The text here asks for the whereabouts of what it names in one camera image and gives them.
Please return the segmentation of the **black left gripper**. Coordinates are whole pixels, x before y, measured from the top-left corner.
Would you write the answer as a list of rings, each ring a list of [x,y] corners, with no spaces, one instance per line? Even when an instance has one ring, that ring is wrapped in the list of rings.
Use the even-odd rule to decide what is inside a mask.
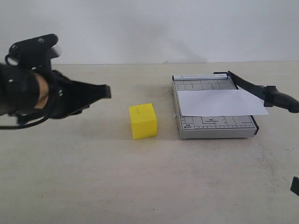
[[[111,88],[106,84],[89,84],[71,80],[58,70],[34,70],[39,83],[39,99],[32,118],[65,119],[76,116],[90,105],[111,98]]]

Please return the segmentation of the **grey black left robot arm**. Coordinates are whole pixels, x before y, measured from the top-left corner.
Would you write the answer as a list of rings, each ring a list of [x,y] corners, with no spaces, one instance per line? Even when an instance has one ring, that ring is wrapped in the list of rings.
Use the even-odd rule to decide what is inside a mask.
[[[0,66],[1,115],[34,114],[39,118],[49,114],[51,119],[64,119],[110,98],[111,88],[106,84],[71,80],[57,70]]]

